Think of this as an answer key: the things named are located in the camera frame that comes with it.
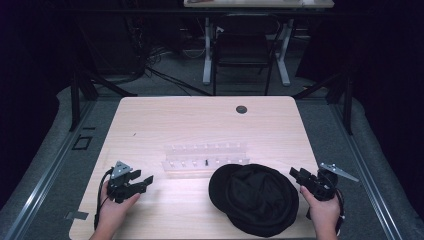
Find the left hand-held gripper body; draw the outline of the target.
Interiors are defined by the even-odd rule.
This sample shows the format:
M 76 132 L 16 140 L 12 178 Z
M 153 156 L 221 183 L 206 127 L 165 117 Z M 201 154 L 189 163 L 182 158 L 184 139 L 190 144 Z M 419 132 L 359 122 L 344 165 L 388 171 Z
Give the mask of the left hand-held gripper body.
M 107 185 L 107 196 L 116 203 L 132 197 L 135 192 L 130 181 L 134 179 L 134 172 L 130 166 L 118 161 L 112 169 L 112 173 Z

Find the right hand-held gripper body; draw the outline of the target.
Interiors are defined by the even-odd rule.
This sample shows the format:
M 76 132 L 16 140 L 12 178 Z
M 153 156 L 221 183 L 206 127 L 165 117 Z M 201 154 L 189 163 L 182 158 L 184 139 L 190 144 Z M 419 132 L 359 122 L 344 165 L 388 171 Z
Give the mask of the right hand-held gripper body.
M 320 163 L 317 173 L 312 174 L 311 179 L 305 179 L 301 186 L 306 187 L 317 200 L 327 201 L 334 197 L 339 177 L 354 182 L 359 181 L 358 178 L 342 170 L 336 164 Z

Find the person's right hand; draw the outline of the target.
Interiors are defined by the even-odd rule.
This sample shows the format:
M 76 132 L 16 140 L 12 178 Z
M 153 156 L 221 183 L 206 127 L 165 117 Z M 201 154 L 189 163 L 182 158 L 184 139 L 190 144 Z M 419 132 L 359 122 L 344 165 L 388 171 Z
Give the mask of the person's right hand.
M 319 201 L 304 186 L 300 187 L 300 193 L 309 204 L 315 233 L 317 231 L 334 231 L 336 233 L 336 225 L 340 216 L 338 199 L 333 197 L 328 201 Z

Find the person's left hand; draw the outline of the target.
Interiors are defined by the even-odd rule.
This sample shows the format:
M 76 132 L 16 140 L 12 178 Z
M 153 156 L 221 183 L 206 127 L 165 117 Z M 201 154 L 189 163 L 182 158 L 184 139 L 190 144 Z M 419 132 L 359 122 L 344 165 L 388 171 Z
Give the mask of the person's left hand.
M 128 211 L 139 200 L 141 194 L 136 193 L 124 202 L 116 203 L 107 196 L 107 184 L 108 182 L 103 184 L 101 191 L 102 207 L 96 229 L 108 229 L 116 232 L 124 222 Z

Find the black cloth hat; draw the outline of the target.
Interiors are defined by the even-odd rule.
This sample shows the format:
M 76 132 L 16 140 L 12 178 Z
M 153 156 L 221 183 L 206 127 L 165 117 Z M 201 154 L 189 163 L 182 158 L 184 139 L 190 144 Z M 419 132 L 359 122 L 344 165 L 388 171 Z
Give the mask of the black cloth hat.
M 282 233 L 296 220 L 297 189 L 279 171 L 259 164 L 227 164 L 211 176 L 208 194 L 239 230 L 258 237 Z

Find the grey tape strip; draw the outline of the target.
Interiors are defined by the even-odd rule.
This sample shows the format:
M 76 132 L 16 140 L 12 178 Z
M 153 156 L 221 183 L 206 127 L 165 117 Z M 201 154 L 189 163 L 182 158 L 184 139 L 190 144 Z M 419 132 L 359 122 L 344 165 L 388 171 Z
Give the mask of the grey tape strip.
M 86 212 L 80 212 L 80 211 L 69 211 L 66 213 L 65 218 L 67 220 L 86 220 L 88 217 L 88 213 Z

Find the black square tape outline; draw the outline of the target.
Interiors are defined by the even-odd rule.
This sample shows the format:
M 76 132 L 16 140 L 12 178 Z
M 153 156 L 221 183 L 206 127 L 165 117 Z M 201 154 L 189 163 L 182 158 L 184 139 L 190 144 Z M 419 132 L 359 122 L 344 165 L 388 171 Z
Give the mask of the black square tape outline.
M 91 136 L 82 136 L 79 135 L 74 142 L 72 149 L 73 150 L 87 150 L 92 141 Z

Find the clear acrylic rack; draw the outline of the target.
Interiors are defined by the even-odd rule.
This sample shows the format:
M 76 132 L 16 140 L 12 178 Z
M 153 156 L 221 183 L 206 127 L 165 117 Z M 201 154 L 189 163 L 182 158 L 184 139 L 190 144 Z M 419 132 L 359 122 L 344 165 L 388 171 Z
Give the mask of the clear acrylic rack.
M 167 145 L 165 159 L 161 162 L 166 173 L 182 175 L 214 172 L 227 164 L 249 163 L 245 143 Z

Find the black chair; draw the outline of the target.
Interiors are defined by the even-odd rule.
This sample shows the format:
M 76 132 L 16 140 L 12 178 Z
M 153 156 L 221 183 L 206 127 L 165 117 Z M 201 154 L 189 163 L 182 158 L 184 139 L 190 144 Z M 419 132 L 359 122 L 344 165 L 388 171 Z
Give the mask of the black chair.
M 227 14 L 213 23 L 212 89 L 217 93 L 219 67 L 267 69 L 268 94 L 275 52 L 283 26 L 272 14 Z

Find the white-legged desk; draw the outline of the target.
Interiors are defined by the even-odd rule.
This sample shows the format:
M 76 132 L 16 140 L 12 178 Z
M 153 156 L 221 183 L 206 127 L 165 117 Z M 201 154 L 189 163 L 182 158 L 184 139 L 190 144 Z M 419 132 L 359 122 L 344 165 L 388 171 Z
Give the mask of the white-legged desk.
M 219 9 L 270 9 L 270 10 L 314 10 L 324 11 L 334 7 L 333 0 L 183 0 L 186 8 L 219 8 Z M 284 86 L 290 85 L 284 58 L 290 42 L 294 19 L 283 24 L 282 45 L 276 53 L 280 79 Z

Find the aluminium floor rail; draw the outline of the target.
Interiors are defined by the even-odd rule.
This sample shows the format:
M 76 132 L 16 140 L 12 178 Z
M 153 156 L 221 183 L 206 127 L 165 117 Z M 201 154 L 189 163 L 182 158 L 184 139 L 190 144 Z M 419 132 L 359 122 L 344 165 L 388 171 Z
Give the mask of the aluminium floor rail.
M 0 240 L 70 240 L 78 211 L 102 142 L 102 126 L 95 122 L 96 102 L 82 107 L 81 122 L 68 130 L 68 106 L 59 114 L 15 193 L 0 212 Z M 91 136 L 87 150 L 73 150 L 79 135 Z
M 367 193 L 368 199 L 374 209 L 374 212 L 380 222 L 380 225 L 388 240 L 404 240 L 398 226 L 396 225 L 392 214 L 384 200 L 381 192 L 379 191 L 374 178 L 365 162 L 365 159 L 355 141 L 353 135 L 350 135 L 345 129 L 342 113 L 338 106 L 329 105 L 330 111 L 340 129 L 343 137 L 347 141 L 350 151 L 353 155 L 353 163 L 358 172 L 358 176 L 362 186 Z

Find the black metal frame stand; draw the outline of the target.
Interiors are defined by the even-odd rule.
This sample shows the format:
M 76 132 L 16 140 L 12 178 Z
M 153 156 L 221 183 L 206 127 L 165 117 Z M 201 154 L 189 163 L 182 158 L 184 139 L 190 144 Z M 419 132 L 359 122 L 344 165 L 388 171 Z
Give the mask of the black metal frame stand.
M 81 122 L 81 97 L 84 97 L 88 101 L 96 101 L 98 99 L 99 93 L 94 86 L 95 83 L 106 87 L 122 97 L 135 97 L 134 93 L 130 93 L 118 87 L 112 82 L 106 80 L 104 77 L 94 74 L 92 71 L 83 67 L 76 66 L 70 81 L 72 113 L 70 131 L 74 131 Z
M 338 104 L 342 102 L 342 124 L 349 135 L 352 135 L 352 105 L 353 105 L 353 79 L 349 72 L 341 72 L 330 76 L 329 78 L 306 87 L 300 93 L 293 96 L 294 99 L 303 99 L 312 93 L 329 86 L 325 100 L 328 104 Z

